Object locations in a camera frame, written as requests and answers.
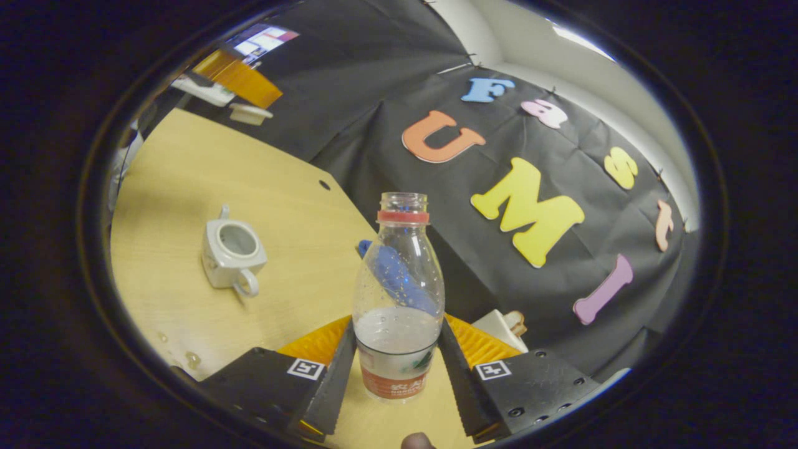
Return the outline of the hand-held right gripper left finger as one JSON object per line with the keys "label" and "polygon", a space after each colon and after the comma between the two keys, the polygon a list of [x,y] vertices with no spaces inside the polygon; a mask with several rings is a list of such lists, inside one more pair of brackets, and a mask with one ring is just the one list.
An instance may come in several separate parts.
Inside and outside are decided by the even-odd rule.
{"label": "hand-held right gripper left finger", "polygon": [[351,316],[279,350],[252,347],[199,385],[260,427],[312,443],[333,435],[355,355]]}

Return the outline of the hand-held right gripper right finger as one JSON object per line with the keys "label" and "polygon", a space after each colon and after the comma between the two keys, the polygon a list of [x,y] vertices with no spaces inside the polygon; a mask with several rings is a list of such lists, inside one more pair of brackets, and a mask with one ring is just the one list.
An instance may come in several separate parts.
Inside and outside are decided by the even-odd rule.
{"label": "hand-held right gripper right finger", "polygon": [[476,444],[538,431],[600,390],[551,350],[519,352],[451,315],[439,347],[465,435]]}

